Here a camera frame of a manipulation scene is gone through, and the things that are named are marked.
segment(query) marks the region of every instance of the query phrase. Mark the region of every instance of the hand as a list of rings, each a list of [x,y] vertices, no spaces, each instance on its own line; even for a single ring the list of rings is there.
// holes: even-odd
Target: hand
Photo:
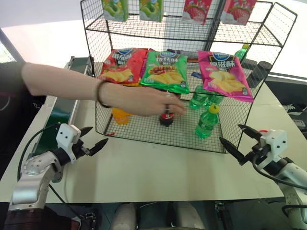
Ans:
[[[169,112],[182,115],[184,103],[174,94],[147,87],[125,87],[106,83],[101,88],[101,99],[108,106],[120,108],[134,115],[160,115],[165,112],[166,104]]]

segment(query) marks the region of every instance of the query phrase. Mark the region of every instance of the potato chips bag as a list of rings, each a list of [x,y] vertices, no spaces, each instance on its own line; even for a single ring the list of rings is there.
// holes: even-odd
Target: potato chips bag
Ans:
[[[106,77],[113,83],[131,86],[138,84],[146,55],[147,49],[113,49],[102,65],[100,77]]]
[[[142,85],[176,93],[189,93],[187,56],[149,51]]]
[[[253,102],[239,58],[224,53],[198,51],[204,89],[244,102]]]

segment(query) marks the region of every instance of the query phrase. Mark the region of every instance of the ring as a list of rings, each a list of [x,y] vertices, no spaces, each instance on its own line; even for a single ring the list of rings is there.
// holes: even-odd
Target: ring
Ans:
[[[169,114],[169,104],[165,104],[164,113],[165,113],[165,114]]]

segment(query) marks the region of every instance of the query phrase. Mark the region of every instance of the bracelet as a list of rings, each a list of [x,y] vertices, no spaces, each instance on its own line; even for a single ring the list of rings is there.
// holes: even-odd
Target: bracelet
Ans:
[[[99,97],[99,93],[100,93],[100,88],[101,86],[104,84],[104,83],[107,83],[107,81],[105,80],[102,80],[96,87],[96,100],[99,102],[99,104],[104,107],[104,108],[110,108],[110,106],[107,106],[106,104],[103,104],[103,102],[101,101],[100,97]]]

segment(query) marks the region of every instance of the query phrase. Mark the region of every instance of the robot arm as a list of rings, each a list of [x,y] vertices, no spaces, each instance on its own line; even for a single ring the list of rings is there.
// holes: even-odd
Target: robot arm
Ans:
[[[78,129],[74,125],[61,124],[56,137],[58,149],[34,156],[26,161],[20,180],[14,187],[4,229],[36,229],[37,219],[44,213],[48,186],[54,175],[65,164],[75,162],[84,155],[93,156],[107,143],[104,139],[92,149],[86,149],[80,137],[92,127]]]
[[[251,152],[244,156],[228,140],[220,138],[221,143],[240,165],[250,161],[258,173],[278,184],[286,201],[283,212],[292,227],[307,230],[307,172],[289,158],[280,157],[287,147],[286,132],[270,130],[262,134],[246,125],[239,125],[239,127],[248,136],[257,140]]]

